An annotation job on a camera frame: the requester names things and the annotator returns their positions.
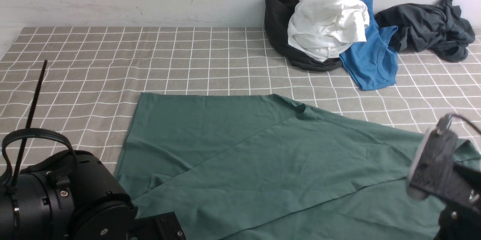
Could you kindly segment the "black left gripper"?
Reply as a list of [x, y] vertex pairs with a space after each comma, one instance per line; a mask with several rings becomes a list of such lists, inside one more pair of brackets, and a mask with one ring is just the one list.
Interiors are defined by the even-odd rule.
[[171, 211], [141, 219], [135, 219], [128, 231], [129, 240], [186, 240], [176, 214]]

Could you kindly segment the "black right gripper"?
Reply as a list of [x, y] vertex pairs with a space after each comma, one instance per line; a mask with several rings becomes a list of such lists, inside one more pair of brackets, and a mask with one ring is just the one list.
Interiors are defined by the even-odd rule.
[[480, 171], [459, 163], [412, 164], [410, 197], [435, 197], [445, 205], [435, 240], [480, 239]]

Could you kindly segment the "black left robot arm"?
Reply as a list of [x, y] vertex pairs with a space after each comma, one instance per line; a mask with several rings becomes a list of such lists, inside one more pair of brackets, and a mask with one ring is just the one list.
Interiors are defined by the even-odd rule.
[[67, 151], [21, 170], [14, 194], [1, 188], [2, 240], [187, 238], [173, 211], [137, 219], [138, 208], [105, 165], [86, 151], [77, 151], [77, 159], [62, 187], [49, 176], [71, 164]]

